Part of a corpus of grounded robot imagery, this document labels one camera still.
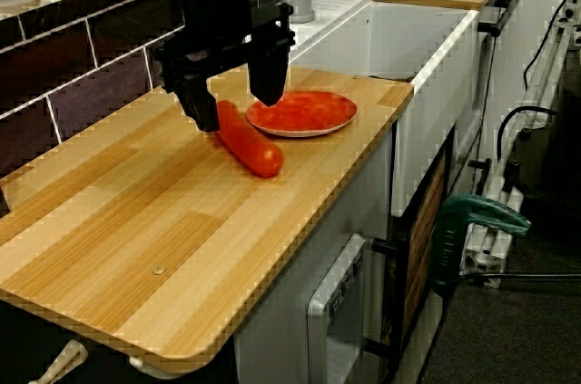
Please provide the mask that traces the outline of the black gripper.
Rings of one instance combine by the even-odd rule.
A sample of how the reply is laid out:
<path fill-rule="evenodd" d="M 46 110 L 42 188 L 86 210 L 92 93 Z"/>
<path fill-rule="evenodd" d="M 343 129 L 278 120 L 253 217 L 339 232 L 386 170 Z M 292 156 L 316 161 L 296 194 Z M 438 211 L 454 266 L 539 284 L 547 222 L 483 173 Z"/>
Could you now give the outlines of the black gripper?
<path fill-rule="evenodd" d="M 198 129 L 220 130 L 216 99 L 207 79 L 246 64 L 251 94 L 266 106 L 282 97 L 293 7 L 286 3 L 252 6 L 250 0 L 181 0 L 183 29 L 154 52 L 162 86 L 175 92 Z"/>

